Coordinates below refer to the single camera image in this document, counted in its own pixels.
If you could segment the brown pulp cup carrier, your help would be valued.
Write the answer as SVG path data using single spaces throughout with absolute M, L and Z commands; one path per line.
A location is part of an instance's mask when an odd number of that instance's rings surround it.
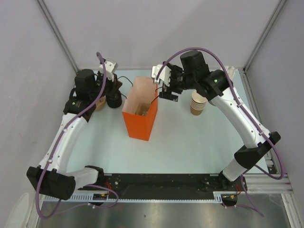
M 105 97 L 105 96 L 101 97 L 101 98 L 96 102 L 95 105 L 96 105 L 96 108 L 95 108 L 96 111 L 101 110 L 101 109 L 106 105 L 106 97 Z
M 146 116 L 150 108 L 150 104 L 140 103 L 136 109 L 135 114 L 139 116 Z

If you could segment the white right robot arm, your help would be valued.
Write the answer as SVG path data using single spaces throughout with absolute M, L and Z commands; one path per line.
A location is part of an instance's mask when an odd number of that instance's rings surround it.
M 182 91 L 196 90 L 227 117 L 240 135 L 244 145 L 219 174 L 219 185 L 223 190 L 235 187 L 236 179 L 255 167 L 270 150 L 276 149 L 280 134 L 270 132 L 251 113 L 239 97 L 223 63 L 211 51 L 198 47 L 181 50 L 154 66 L 151 78 L 155 84 L 162 83 L 159 92 L 162 99 L 176 102 Z

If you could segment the orange paper bag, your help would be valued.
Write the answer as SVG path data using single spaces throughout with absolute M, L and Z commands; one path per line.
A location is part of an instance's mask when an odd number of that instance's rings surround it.
M 158 111 L 157 85 L 146 76 L 137 76 L 133 82 L 127 99 L 122 108 L 122 114 L 129 137 L 148 141 L 152 132 Z M 140 103 L 150 104 L 146 116 L 136 115 Z

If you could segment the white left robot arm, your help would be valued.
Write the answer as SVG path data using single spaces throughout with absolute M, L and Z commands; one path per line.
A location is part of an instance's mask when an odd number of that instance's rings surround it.
M 47 154 L 37 167 L 29 167 L 27 178 L 39 194 L 68 200 L 75 190 L 89 188 L 101 189 L 105 184 L 104 170 L 93 165 L 67 172 L 71 157 L 80 133 L 87 126 L 100 98 L 106 98 L 112 108 L 122 104 L 119 88 L 122 83 L 115 72 L 91 69 L 79 70 L 75 85 L 66 102 L 60 128 Z

